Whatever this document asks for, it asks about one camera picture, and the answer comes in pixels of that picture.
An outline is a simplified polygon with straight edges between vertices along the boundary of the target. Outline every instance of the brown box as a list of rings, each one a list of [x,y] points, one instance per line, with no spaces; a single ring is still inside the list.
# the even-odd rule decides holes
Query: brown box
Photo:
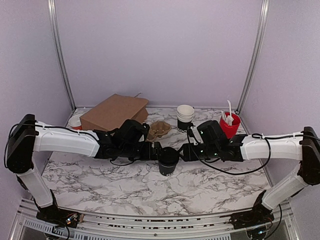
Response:
[[[127,119],[143,123],[148,117],[148,102],[145,98],[114,94],[80,117],[82,129],[111,131]]]

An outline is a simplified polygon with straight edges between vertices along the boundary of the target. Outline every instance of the black cup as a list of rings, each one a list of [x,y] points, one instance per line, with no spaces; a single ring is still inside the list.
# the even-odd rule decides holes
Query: black cup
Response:
[[[179,162],[179,153],[174,148],[167,146],[161,150],[159,164],[159,172],[163,176],[171,175],[176,169]]]
[[[186,133],[187,132],[187,129],[189,127],[192,127],[194,126],[194,124],[190,121],[190,122],[182,122],[178,119],[178,130],[179,132],[181,133]]]

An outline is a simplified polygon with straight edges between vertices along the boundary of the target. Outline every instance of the marble pattern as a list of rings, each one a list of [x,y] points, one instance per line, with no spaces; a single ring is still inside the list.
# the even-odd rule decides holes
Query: marble pattern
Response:
[[[159,142],[180,148],[187,142],[177,129],[176,110],[148,108],[147,123],[166,121],[172,130]],[[83,113],[79,109],[75,114]],[[219,120],[220,110],[196,109],[194,124]],[[244,133],[240,126],[238,133]],[[127,163],[117,159],[117,163]],[[245,172],[260,166],[259,160],[214,163],[230,172]],[[137,161],[129,166],[109,160],[54,152],[42,175],[59,206],[75,210],[144,216],[201,215],[252,207],[259,193],[270,187],[263,170],[232,176],[201,162],[180,161],[171,176],[159,173],[155,161]]]

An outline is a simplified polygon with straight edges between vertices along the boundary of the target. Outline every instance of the stacked paper cup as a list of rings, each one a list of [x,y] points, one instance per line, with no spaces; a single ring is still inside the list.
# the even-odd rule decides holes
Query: stacked paper cup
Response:
[[[188,127],[193,126],[192,120],[195,116],[195,109],[189,105],[180,105],[176,109],[178,118],[178,130],[181,133],[186,133]]]

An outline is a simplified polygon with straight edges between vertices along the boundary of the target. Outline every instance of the white wall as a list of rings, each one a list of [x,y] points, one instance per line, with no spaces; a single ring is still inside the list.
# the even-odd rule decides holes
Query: white wall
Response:
[[[285,134],[312,126],[320,135],[320,1],[270,1],[265,38],[242,116],[249,130]],[[296,165],[273,160],[277,183]],[[319,239],[320,186],[292,199],[302,240]]]
[[[27,113],[63,125],[71,113],[58,67],[47,1],[0,0],[0,153],[10,127]],[[48,153],[36,154],[38,168]],[[0,164],[0,233],[7,239],[26,191]]]
[[[261,0],[57,0],[77,106],[113,93],[151,105],[238,104]]]

